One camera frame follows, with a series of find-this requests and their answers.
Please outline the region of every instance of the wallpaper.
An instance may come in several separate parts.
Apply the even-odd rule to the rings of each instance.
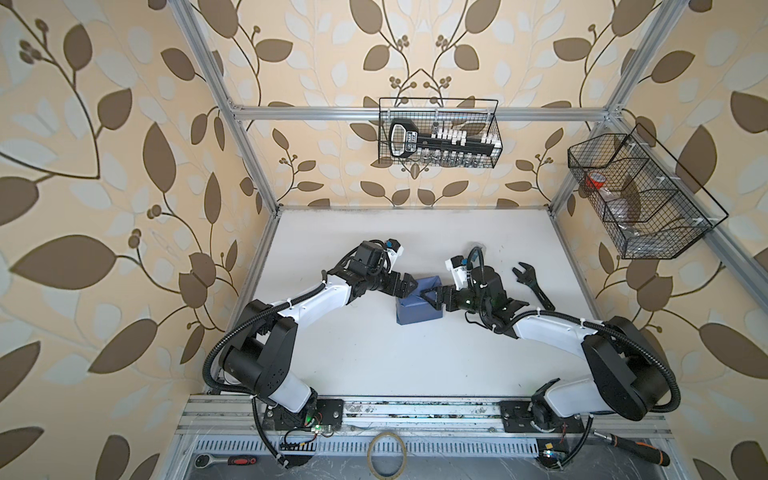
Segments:
[[[0,0],[2,478],[150,478],[266,224],[163,7]]]
[[[345,121],[254,121],[251,144],[278,203],[311,207],[540,207],[568,172],[584,122],[501,122],[495,168],[379,158],[378,128]]]
[[[765,2],[691,2],[625,111],[728,209],[722,227],[766,268],[767,27]],[[667,418],[690,471],[768,478],[768,314],[704,242],[675,260],[619,260],[578,193],[558,220],[604,318],[632,319],[675,371],[683,402]]]
[[[600,107],[654,0],[192,0],[233,101]]]

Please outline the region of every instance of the black mounting plate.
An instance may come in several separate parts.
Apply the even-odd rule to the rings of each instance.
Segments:
[[[267,415],[264,416],[263,426],[265,429],[277,432],[291,430],[291,424],[286,424],[283,421],[282,407],[272,409],[272,412],[272,418],[269,418]],[[340,399],[318,399],[317,412],[322,416],[320,425],[330,425],[331,428],[337,430],[341,427],[342,417],[344,416],[344,401]]]
[[[505,400],[498,403],[499,412],[502,415],[504,431],[507,433],[541,433],[531,425],[531,413],[528,400]],[[563,419],[566,433],[584,433],[584,424],[574,417]],[[560,435],[561,431],[555,429],[553,435]]]

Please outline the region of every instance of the beige wall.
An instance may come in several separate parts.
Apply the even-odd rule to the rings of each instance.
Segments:
[[[656,13],[653,0],[617,14],[608,0],[231,3],[237,12],[230,0],[192,1],[230,95],[262,106],[361,106],[366,95],[602,106]]]
[[[565,151],[569,145],[586,138],[586,125],[584,122],[539,121],[501,122],[499,127],[504,153],[493,169],[423,167],[407,161],[382,163],[374,160],[378,157],[377,130],[370,124],[257,121],[250,125],[248,133],[276,198],[285,205],[319,202],[320,206],[334,207],[391,207],[393,204],[530,207],[548,204],[567,173]],[[275,137],[281,142],[284,137],[288,153]],[[289,157],[293,166],[281,163],[281,159]],[[384,197],[380,196],[379,185],[383,187]]]
[[[260,241],[164,3],[0,2],[2,478],[157,471]]]
[[[724,228],[757,255],[768,247],[768,4],[707,3],[691,2],[703,12],[684,12],[625,113],[653,123],[729,210]],[[686,55],[665,66],[673,51],[693,54],[690,65]],[[634,319],[664,350],[683,393],[668,418],[690,470],[703,480],[765,478],[768,315],[703,242],[658,265],[617,261],[587,200],[575,194],[559,220],[604,317]]]

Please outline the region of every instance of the gray floor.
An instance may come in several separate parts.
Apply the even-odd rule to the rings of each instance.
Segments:
[[[374,466],[382,475],[391,475],[399,467],[395,458],[375,458]],[[191,469],[188,480],[254,480],[258,478],[343,479],[359,480],[376,477],[368,469],[366,457],[318,457],[306,465],[281,469],[270,457],[261,456],[256,465],[245,467],[212,465]],[[536,461],[527,458],[448,458],[411,457],[402,480],[655,480],[664,478],[661,467],[637,460],[605,444],[587,444],[564,472],[547,472]]]

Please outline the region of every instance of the black wrench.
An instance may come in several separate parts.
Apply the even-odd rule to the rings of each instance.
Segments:
[[[541,290],[541,287],[536,281],[536,270],[534,267],[523,262],[520,262],[520,266],[522,266],[525,270],[521,272],[517,268],[512,267],[512,271],[515,272],[515,275],[518,278],[518,282],[533,290],[533,293],[536,294],[536,298],[538,298],[538,301],[541,302],[544,310],[554,311],[554,304],[545,295],[544,291]]]

